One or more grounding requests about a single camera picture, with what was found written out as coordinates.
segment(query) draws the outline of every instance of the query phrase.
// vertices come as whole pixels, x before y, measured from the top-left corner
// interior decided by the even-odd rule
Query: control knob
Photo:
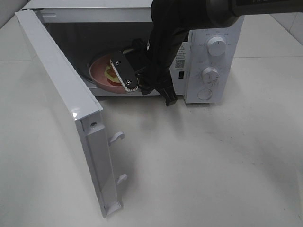
[[[226,41],[220,36],[215,36],[208,40],[207,49],[211,56],[218,57],[225,53]]]
[[[208,67],[202,72],[203,83],[211,84],[218,81],[220,75],[216,68]]]

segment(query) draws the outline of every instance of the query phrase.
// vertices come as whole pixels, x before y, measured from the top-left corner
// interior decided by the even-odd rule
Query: white wall
[[[277,13],[271,16],[303,45],[303,13]]]
[[[0,0],[0,28],[26,3],[27,0]]]

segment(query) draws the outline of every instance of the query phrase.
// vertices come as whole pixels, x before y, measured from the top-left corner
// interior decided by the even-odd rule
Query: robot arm
[[[156,89],[168,106],[177,100],[169,68],[189,30],[229,27],[242,15],[302,12],[303,0],[153,0],[151,11],[147,45],[134,42],[141,49],[135,75],[143,95]]]

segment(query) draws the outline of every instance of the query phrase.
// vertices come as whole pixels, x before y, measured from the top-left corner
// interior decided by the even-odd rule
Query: control panel
[[[186,103],[216,103],[223,96],[244,17],[229,28],[193,31]]]

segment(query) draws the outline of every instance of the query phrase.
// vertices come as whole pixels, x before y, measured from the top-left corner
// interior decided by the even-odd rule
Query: pink plate
[[[95,84],[106,91],[123,94],[126,93],[125,89],[122,85],[115,86],[109,83],[108,79],[104,75],[106,66],[110,65],[110,54],[107,54],[92,63],[91,67],[89,68],[89,75]]]

